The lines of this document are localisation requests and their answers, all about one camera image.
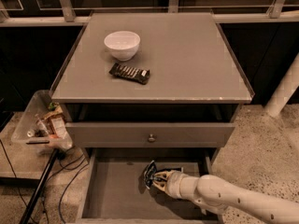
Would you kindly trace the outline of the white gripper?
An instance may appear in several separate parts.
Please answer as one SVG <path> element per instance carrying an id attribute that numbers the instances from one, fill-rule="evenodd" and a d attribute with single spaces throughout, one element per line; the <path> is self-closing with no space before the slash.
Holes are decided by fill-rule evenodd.
<path id="1" fill-rule="evenodd" d="M 153 185 L 160 191 L 166 192 L 170 197 L 182 200 L 196 200 L 199 196 L 197 191 L 198 177 L 186 175 L 182 172 L 170 170 L 155 174 L 157 180 Z"/>

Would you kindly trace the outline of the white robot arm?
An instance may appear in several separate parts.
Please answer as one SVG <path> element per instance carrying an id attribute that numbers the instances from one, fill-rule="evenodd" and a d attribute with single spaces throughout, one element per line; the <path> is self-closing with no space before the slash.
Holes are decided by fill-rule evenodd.
<path id="1" fill-rule="evenodd" d="M 165 193 L 212 212 L 232 206 L 266 224 L 299 224 L 298 108 L 287 107 L 297 89 L 293 61 L 266 106 L 241 109 L 213 173 L 170 172 Z"/>

